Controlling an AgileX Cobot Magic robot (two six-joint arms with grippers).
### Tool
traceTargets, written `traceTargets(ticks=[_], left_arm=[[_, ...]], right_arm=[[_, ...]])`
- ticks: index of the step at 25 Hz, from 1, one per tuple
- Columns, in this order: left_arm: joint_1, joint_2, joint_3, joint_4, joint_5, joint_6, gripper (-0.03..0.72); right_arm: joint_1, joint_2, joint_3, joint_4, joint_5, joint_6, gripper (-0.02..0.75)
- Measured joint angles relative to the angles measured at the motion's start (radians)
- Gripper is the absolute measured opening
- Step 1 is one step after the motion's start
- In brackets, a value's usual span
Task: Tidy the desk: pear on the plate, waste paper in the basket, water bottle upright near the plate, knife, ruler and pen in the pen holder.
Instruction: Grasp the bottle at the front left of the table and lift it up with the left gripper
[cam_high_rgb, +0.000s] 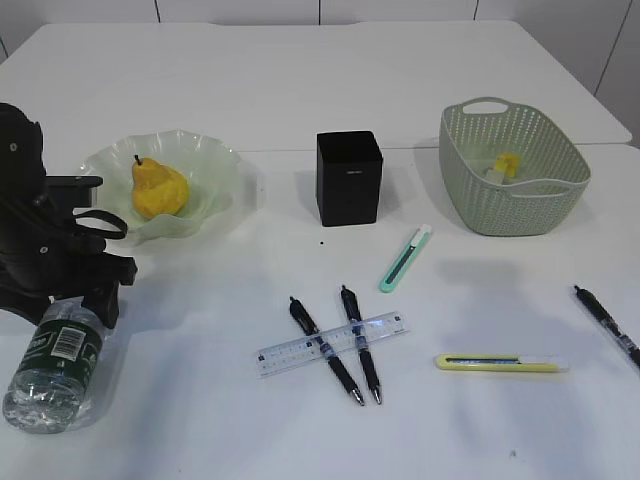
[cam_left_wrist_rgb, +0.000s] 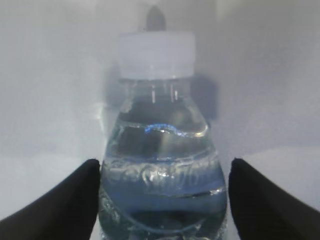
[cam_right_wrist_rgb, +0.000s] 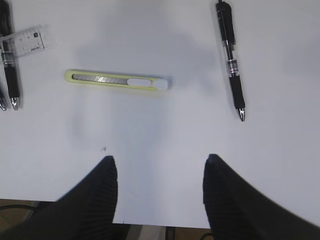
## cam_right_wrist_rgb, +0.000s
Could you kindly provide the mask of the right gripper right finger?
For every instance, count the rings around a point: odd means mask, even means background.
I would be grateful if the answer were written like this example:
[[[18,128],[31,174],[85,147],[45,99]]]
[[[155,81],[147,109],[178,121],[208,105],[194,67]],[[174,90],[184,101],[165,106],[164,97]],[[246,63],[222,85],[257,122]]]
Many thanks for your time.
[[[250,185],[219,155],[203,172],[203,204],[215,240],[318,240],[319,226],[295,215]]]

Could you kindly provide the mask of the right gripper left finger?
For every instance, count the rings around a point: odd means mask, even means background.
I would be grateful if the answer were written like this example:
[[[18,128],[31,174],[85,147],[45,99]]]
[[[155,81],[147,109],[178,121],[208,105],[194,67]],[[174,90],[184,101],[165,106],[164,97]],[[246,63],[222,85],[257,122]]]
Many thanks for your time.
[[[112,156],[62,198],[0,234],[2,240],[109,240],[118,202],[118,173]]]

